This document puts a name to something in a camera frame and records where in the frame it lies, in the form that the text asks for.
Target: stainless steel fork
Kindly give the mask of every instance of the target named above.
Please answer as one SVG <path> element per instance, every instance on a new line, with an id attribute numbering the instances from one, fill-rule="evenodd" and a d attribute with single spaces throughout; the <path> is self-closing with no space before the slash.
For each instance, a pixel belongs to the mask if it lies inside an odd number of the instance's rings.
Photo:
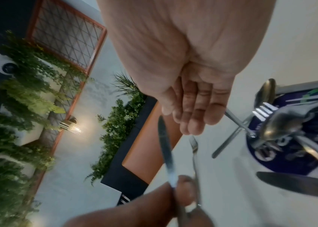
<path id="1" fill-rule="evenodd" d="M 276 110 L 278 110 L 277 107 L 269 104 L 269 103 L 264 103 L 265 106 L 260 106 L 259 108 L 256 108 L 256 110 L 253 111 L 253 114 L 260 119 L 260 121 L 264 122 L 266 119 L 272 115 Z M 304 136 L 303 131 L 298 131 L 294 134 L 292 134 L 293 138 L 299 142 L 303 148 L 314 156 L 316 159 L 318 159 L 318 144 L 312 141 L 311 139 L 307 138 Z"/>
<path id="2" fill-rule="evenodd" d="M 198 143 L 195 139 L 194 136 L 189 137 L 189 142 L 190 145 L 193 149 L 193 166 L 194 166 L 194 172 L 195 172 L 195 177 L 194 177 L 194 182 L 196 185 L 196 207 L 201 206 L 201 192 L 200 192 L 200 185 L 199 185 L 199 172 L 198 172 Z"/>

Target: hand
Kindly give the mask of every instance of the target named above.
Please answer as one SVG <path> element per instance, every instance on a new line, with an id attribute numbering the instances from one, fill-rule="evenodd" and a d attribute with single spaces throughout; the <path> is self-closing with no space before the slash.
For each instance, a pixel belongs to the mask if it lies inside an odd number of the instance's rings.
<path id="1" fill-rule="evenodd" d="M 128 204 L 76 217 L 64 227 L 165 227 L 175 217 L 175 199 L 183 206 L 194 202 L 196 188 L 192 179 L 180 176 L 174 194 L 170 185 L 166 183 Z M 200 208 L 190 213 L 189 220 L 184 225 L 184 227 L 212 226 L 214 226 L 212 221 Z"/>
<path id="2" fill-rule="evenodd" d="M 275 0 L 98 0 L 108 34 L 139 89 L 173 112 L 183 134 L 225 113 Z"/>

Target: blue label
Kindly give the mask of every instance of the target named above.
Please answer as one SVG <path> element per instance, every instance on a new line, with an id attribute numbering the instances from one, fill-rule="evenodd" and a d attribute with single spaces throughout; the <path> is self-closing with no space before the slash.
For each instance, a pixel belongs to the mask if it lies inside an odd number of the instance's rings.
<path id="1" fill-rule="evenodd" d="M 302 105 L 318 100 L 318 89 L 307 90 L 301 92 L 287 93 L 275 99 L 273 105 L 283 107 L 287 105 Z M 254 117 L 249 124 L 252 130 L 258 130 L 261 121 Z M 318 113 L 311 113 L 305 123 L 303 129 L 305 135 L 318 143 Z M 266 150 L 266 158 L 260 155 L 250 146 L 247 140 L 247 147 L 253 157 L 266 168 L 274 172 L 291 173 L 308 175 L 312 170 L 317 168 L 318 160 L 305 152 L 303 147 L 296 142 L 291 136 L 287 136 L 275 141 L 284 152 Z"/>

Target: table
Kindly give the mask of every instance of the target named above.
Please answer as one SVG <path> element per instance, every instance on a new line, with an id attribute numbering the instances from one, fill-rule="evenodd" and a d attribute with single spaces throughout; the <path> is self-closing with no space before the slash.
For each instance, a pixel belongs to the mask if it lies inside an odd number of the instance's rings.
<path id="1" fill-rule="evenodd" d="M 246 118 L 255 93 L 268 78 L 278 85 L 318 80 L 318 1 L 277 2 L 262 45 L 235 79 L 228 108 Z M 247 152 L 243 132 L 216 159 L 211 158 L 235 128 L 223 117 L 197 137 L 202 207 L 213 221 L 220 227 L 318 226 L 318 198 L 283 191 L 255 177 L 255 172 L 267 170 Z M 187 136 L 180 139 L 173 156 L 178 174 L 193 176 Z M 162 166 L 146 193 L 166 181 Z"/>

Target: knife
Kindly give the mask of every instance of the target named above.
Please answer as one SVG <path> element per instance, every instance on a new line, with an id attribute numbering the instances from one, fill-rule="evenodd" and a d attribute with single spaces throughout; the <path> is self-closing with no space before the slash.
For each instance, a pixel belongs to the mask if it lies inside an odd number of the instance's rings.
<path id="1" fill-rule="evenodd" d="M 159 134 L 160 148 L 161 148 L 164 163 L 166 166 L 166 172 L 168 173 L 169 184 L 172 187 L 174 192 L 174 189 L 177 187 L 179 177 L 175 171 L 174 160 L 171 154 L 172 148 L 170 144 L 170 139 L 168 137 L 164 118 L 162 116 L 160 116 L 158 120 L 158 134 Z M 177 203 L 176 208 L 177 208 L 177 215 L 178 215 L 178 226 L 181 227 L 187 221 L 188 217 L 186 214 L 185 207 L 180 206 Z"/>
<path id="2" fill-rule="evenodd" d="M 272 186 L 318 197 L 318 178 L 276 172 L 257 172 L 256 176 Z"/>

